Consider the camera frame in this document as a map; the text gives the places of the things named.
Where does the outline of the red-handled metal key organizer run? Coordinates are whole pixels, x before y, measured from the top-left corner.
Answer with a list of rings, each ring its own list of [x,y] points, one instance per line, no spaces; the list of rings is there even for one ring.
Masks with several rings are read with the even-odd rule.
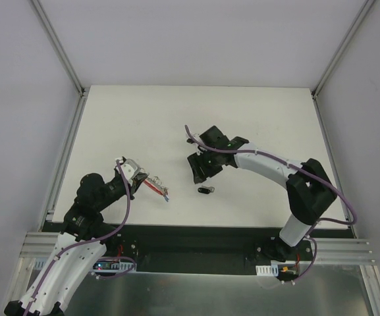
[[[165,195],[169,196],[169,189],[163,185],[162,181],[158,176],[149,176],[144,182],[144,184],[162,197]]]

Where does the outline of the black-headed key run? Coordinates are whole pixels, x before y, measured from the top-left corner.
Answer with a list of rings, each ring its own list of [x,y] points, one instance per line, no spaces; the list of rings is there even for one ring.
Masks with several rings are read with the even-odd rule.
[[[211,194],[215,191],[215,188],[212,186],[200,186],[198,192],[201,194]]]

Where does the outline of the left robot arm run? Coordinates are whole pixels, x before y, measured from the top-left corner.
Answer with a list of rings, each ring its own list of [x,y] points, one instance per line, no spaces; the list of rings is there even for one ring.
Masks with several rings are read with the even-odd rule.
[[[34,283],[5,315],[64,315],[74,293],[102,256],[119,254],[119,229],[105,223],[103,210],[121,198],[131,201],[148,174],[126,161],[106,182],[98,173],[85,175],[64,216],[53,250]]]

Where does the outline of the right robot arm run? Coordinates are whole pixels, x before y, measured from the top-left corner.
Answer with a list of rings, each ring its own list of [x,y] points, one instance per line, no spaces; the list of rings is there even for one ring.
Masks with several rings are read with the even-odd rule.
[[[195,184],[231,166],[254,172],[286,190],[290,217],[279,235],[261,246],[264,256],[271,260],[293,258],[299,251],[298,244],[337,198],[322,164],[315,159],[285,159],[240,136],[229,139],[216,126],[199,136],[187,136],[187,143],[198,148],[187,158]]]

